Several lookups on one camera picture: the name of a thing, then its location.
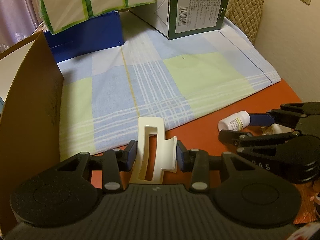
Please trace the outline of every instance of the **yellow stripe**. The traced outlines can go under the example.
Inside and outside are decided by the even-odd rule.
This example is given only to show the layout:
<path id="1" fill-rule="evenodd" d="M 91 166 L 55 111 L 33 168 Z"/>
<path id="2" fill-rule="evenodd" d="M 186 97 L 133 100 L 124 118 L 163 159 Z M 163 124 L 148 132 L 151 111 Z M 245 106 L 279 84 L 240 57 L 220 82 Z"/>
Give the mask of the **yellow stripe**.
<path id="1" fill-rule="evenodd" d="M 131 81 L 130 81 L 130 75 L 129 75 L 127 63 L 126 63 L 126 61 L 125 61 L 125 59 L 124 59 L 124 54 L 123 54 L 123 51 L 122 51 L 122 47 L 121 47 L 120 49 L 121 49 L 121 55 L 122 55 L 122 59 L 123 59 L 123 63 L 124 63 L 125 72 L 126 72 L 126 74 L 127 74 L 127 79 L 128 79 L 128 83 L 129 83 L 130 92 L 131 92 L 131 96 L 132 96 L 132 99 L 133 99 L 134 107 L 136 108 L 138 117 L 140 117 L 137 100 L 136 100 L 136 98 L 135 98 L 135 96 L 134 96 L 132 84 L 131 84 Z"/>

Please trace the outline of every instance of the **orange tabletop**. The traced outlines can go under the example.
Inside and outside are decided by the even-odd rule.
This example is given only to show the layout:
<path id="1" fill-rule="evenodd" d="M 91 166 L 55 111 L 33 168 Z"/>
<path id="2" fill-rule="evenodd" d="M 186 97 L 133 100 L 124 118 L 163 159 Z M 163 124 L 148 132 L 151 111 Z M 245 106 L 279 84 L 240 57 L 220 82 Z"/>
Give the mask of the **orange tabletop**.
<path id="1" fill-rule="evenodd" d="M 298 96 L 293 92 L 291 87 L 281 80 L 254 95 L 251 95 L 241 101 L 230 106 L 220 109 L 214 113 L 203 116 L 197 120 L 186 123 L 182 126 L 174 128 L 166 132 L 166 138 L 177 136 L 187 149 L 198 148 L 205 150 L 209 155 L 220 156 L 224 151 L 236 152 L 233 146 L 227 147 L 218 140 L 218 122 L 239 111 L 247 111 L 248 113 L 265 113 L 270 109 L 277 109 L 284 103 L 301 102 Z M 250 131 L 253 134 L 259 134 L 260 129 L 257 127 L 248 127 L 244 131 Z M 153 166 L 155 160 L 156 137 L 150 138 L 150 154 L 147 175 L 145 179 L 152 179 Z M 211 171 L 210 186 L 216 187 L 220 184 L 220 176 L 218 171 Z M 126 187 L 130 179 L 130 173 L 121 172 L 121 178 Z M 163 184 L 184 184 L 189 187 L 191 172 L 182 173 L 177 169 L 176 173 L 164 172 Z M 101 188 L 101 172 L 94 172 L 92 175 L 92 184 Z M 316 219 L 313 211 L 313 205 L 308 200 L 304 186 L 299 185 L 303 203 L 301 210 L 297 216 L 296 223 L 310 222 Z"/>

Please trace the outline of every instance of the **quilted fabric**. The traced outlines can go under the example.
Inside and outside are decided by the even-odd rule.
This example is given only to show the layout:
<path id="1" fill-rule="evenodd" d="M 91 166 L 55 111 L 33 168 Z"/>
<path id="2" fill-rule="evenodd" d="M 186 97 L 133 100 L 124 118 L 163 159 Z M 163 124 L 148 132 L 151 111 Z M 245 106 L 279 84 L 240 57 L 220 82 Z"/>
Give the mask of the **quilted fabric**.
<path id="1" fill-rule="evenodd" d="M 229 0 L 226 17 L 242 30 L 251 43 L 257 34 L 264 0 Z"/>

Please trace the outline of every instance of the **screw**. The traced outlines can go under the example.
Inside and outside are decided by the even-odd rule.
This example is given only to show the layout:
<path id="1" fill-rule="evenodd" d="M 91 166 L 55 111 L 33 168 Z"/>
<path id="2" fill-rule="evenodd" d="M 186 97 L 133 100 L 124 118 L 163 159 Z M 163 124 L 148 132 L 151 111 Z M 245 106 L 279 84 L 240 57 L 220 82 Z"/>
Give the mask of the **screw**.
<path id="1" fill-rule="evenodd" d="M 205 190 L 208 187 L 208 185 L 204 182 L 195 182 L 192 184 L 192 187 L 195 190 Z"/>
<path id="2" fill-rule="evenodd" d="M 117 190 L 120 188 L 120 184 L 117 182 L 108 182 L 104 185 L 107 190 Z"/>

